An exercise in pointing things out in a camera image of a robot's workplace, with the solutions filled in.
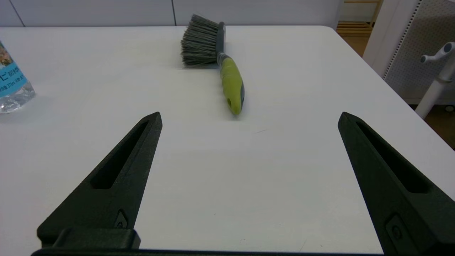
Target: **green handle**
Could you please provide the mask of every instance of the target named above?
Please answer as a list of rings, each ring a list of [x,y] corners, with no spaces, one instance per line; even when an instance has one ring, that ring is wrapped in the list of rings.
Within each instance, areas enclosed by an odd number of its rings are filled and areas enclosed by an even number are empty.
[[[231,57],[226,56],[222,60],[220,75],[229,108],[234,115],[238,115],[242,110],[245,89],[237,65]]]

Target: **white pegboard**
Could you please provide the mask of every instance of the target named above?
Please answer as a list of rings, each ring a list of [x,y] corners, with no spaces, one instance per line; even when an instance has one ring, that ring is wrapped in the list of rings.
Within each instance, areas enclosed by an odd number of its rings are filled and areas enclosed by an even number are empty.
[[[449,41],[455,41],[455,3],[419,1],[384,80],[408,103],[418,103],[447,60],[422,64],[420,57],[435,54]],[[455,103],[455,83],[447,87],[440,103]]]

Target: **white table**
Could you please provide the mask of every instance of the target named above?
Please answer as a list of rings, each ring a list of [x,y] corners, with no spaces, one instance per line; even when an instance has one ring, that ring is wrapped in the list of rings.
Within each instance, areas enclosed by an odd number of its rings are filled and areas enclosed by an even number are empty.
[[[1,28],[38,96],[0,116],[0,255],[145,115],[163,130],[135,229],[141,248],[381,253],[337,122],[359,116],[455,198],[455,154],[330,28],[229,26],[246,89],[184,69],[184,27]]]

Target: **brush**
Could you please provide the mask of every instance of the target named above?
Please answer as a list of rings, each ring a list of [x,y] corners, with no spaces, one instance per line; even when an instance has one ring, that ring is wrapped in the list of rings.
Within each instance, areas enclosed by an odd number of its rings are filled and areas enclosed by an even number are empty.
[[[224,22],[216,23],[193,14],[182,39],[182,60],[187,67],[217,63],[223,93],[231,112],[240,114],[245,88],[234,60],[224,53]]]

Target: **white wall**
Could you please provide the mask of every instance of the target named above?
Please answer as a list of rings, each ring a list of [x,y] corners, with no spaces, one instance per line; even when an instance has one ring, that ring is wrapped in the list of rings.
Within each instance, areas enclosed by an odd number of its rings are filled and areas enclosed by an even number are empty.
[[[371,21],[374,15],[374,3],[344,3],[341,7],[340,19],[341,21]]]
[[[173,26],[170,0],[11,0],[25,26]]]
[[[172,26],[197,13],[231,25],[336,27],[343,0],[0,0],[0,26]]]
[[[0,0],[0,26],[22,27],[22,22],[9,0]]]

